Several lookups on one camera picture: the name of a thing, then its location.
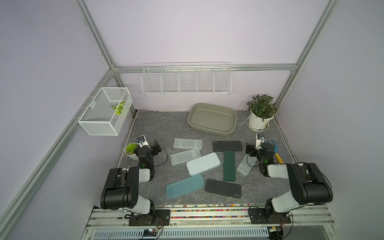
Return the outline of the teal ribbed pencil case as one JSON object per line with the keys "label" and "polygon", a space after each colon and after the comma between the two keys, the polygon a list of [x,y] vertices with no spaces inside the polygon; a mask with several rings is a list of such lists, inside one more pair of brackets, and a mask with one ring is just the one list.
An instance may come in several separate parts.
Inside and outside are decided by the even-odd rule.
{"label": "teal ribbed pencil case", "polygon": [[167,185],[166,194],[169,199],[179,198],[183,195],[202,189],[204,185],[205,181],[203,176],[198,174]]}

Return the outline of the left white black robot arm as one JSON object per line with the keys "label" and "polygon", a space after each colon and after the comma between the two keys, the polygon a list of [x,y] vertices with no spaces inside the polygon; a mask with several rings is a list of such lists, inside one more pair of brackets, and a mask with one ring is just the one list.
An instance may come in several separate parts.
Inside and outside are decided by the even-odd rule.
{"label": "left white black robot arm", "polygon": [[125,209],[136,216],[154,216],[152,200],[139,195],[139,184],[150,182],[155,176],[154,156],[162,151],[157,140],[150,146],[144,136],[138,137],[134,153],[139,159],[135,167],[110,169],[100,199],[104,210]]}

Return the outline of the dark green pencil case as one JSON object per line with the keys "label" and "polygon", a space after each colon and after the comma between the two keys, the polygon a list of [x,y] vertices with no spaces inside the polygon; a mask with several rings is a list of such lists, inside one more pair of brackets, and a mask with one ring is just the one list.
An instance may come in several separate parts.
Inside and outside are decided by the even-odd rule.
{"label": "dark green pencil case", "polygon": [[236,165],[235,152],[230,150],[224,151],[224,175],[223,180],[227,182],[236,181]]}

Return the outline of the black pencil case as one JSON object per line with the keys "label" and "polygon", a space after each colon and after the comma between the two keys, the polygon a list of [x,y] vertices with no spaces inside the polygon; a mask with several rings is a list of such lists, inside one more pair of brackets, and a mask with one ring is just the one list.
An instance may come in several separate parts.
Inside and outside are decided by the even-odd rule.
{"label": "black pencil case", "polygon": [[224,152],[224,151],[242,151],[243,145],[241,141],[214,141],[213,151]]}
{"label": "black pencil case", "polygon": [[240,199],[242,196],[241,185],[213,179],[207,179],[205,191],[207,193],[235,199]]}

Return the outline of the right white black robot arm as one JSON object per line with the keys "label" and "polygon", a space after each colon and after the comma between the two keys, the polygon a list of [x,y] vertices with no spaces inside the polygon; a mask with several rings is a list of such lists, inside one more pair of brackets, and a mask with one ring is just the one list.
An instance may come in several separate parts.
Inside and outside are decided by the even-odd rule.
{"label": "right white black robot arm", "polygon": [[325,175],[315,163],[274,163],[275,146],[260,143],[258,146],[246,145],[248,157],[256,157],[260,173],[267,178],[286,179],[290,190],[278,197],[267,200],[264,207],[266,217],[289,213],[306,205],[322,205],[333,200],[333,189]]}

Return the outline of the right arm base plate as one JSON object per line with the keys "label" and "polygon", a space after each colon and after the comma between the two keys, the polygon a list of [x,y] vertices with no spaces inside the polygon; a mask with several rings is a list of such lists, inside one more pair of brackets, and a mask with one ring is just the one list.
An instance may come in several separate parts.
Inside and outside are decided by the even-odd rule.
{"label": "right arm base plate", "polygon": [[248,215],[252,225],[261,224],[274,224],[274,225],[285,225],[291,224],[292,219],[289,213],[267,213],[265,209],[258,208],[256,206],[250,206],[248,208]]}

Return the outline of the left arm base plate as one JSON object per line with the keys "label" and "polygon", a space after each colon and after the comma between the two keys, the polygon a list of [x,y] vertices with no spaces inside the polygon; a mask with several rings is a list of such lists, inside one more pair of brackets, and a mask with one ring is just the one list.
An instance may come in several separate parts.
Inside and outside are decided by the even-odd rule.
{"label": "left arm base plate", "polygon": [[130,215],[130,227],[168,226],[171,220],[170,210],[155,210],[148,215]]}

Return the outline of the grey-green plastic storage box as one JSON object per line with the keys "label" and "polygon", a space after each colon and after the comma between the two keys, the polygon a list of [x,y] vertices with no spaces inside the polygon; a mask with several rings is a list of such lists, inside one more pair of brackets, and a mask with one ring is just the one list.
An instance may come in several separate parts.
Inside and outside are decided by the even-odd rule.
{"label": "grey-green plastic storage box", "polygon": [[219,105],[197,103],[188,116],[192,129],[220,136],[228,136],[237,125],[235,110]]}

